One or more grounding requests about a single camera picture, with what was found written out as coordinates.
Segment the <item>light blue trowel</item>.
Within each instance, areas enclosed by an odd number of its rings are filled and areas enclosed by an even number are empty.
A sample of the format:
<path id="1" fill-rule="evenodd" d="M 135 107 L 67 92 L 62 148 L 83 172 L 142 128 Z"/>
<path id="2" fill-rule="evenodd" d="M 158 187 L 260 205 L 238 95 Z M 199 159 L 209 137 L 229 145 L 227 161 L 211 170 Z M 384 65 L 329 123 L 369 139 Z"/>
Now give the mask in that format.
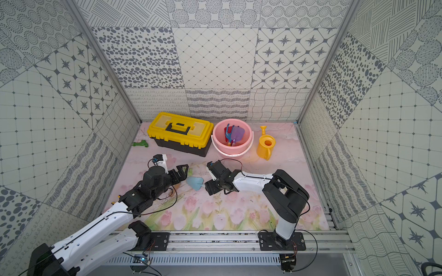
<path id="1" fill-rule="evenodd" d="M 204 186 L 204 179 L 200 177 L 188 177 L 186 183 L 195 191 L 199 191 Z"/>

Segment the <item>pink plastic bucket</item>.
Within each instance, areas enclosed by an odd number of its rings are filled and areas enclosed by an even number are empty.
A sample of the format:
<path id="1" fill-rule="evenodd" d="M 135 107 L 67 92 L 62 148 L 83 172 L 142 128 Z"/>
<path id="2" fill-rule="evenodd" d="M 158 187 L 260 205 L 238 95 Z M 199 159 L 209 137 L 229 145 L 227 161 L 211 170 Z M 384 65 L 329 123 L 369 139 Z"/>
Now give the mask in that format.
<path id="1" fill-rule="evenodd" d="M 233 146 L 230 146 L 229 139 L 226 137 L 226 131 L 228 131 L 228 134 L 230 134 L 231 127 L 234 125 L 243 128 L 245 130 L 245 134 L 241 141 Z M 252 131 L 250 125 L 246 122 L 236 118 L 228 118 L 220 121 L 214 126 L 211 139 L 215 149 L 220 154 L 227 157 L 237 157 L 245 155 L 252 148 L 254 142 L 254 132 Z"/>

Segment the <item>purple shovel pink handle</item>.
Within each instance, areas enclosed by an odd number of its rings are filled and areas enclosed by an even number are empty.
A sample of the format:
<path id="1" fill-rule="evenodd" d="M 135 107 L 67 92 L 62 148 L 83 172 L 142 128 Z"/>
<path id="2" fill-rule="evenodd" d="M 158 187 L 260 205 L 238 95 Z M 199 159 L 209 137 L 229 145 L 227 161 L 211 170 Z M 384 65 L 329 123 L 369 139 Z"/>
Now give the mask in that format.
<path id="1" fill-rule="evenodd" d="M 230 146 L 235 145 L 239 141 L 241 141 L 244 137 L 245 130 L 240 126 L 232 126 L 231 135 L 230 135 Z"/>

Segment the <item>yellow watering can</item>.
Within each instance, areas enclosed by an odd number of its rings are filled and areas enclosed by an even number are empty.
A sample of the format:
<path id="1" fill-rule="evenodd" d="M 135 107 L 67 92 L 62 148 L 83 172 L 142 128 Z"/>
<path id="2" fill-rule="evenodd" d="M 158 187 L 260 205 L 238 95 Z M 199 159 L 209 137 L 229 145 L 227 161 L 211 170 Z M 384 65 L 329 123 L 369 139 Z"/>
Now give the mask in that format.
<path id="1" fill-rule="evenodd" d="M 266 126 L 260 126 L 261 136 L 259 138 L 259 144 L 256 150 L 258 157 L 269 161 L 272 156 L 272 151 L 276 145 L 276 140 L 273 136 L 267 134 Z"/>

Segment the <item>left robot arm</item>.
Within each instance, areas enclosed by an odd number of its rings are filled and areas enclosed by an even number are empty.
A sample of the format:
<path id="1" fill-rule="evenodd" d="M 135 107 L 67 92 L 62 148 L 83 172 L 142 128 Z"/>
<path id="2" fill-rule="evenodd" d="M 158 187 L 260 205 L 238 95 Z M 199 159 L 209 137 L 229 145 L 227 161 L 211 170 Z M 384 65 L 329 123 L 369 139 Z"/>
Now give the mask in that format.
<path id="1" fill-rule="evenodd" d="M 139 220 L 168 189 L 187 179 L 189 166 L 168 170 L 165 162 L 145 172 L 143 179 L 118 202 L 81 230 L 32 252 L 26 276 L 85 276 L 113 257 L 147 248 L 151 229 Z"/>

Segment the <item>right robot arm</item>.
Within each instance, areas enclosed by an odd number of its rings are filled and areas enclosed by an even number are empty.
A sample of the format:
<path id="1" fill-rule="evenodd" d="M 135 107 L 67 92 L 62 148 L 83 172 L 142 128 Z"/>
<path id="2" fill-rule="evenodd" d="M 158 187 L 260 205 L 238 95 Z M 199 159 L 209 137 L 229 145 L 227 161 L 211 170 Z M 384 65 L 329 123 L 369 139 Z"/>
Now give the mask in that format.
<path id="1" fill-rule="evenodd" d="M 306 206 L 309 193 L 287 172 L 278 169 L 273 174 L 245 173 L 241 169 L 229 170 L 221 160 L 208 162 L 212 179 L 205 183 L 209 195 L 239 192 L 263 194 L 279 215 L 273 241 L 279 248 L 289 244 Z"/>

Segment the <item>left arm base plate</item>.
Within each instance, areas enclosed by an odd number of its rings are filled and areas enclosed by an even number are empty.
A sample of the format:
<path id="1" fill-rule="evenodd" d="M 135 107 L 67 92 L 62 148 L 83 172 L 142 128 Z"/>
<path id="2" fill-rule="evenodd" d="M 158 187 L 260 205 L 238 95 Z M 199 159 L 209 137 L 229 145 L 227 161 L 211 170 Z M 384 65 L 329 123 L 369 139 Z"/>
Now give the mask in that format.
<path id="1" fill-rule="evenodd" d="M 168 249 L 170 232 L 152 232 L 139 238 L 136 246 L 138 251 L 166 251 Z"/>

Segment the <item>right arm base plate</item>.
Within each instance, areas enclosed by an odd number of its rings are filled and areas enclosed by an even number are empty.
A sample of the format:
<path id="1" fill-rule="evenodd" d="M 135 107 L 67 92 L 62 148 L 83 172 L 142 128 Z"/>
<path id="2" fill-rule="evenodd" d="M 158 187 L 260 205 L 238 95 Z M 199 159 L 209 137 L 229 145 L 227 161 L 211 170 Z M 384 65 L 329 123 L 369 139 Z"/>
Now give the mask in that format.
<path id="1" fill-rule="evenodd" d="M 294 232 L 292 236 L 285 240 L 276 232 L 260 231 L 258 234 L 261 251 L 305 251 L 305 239 L 300 232 Z"/>

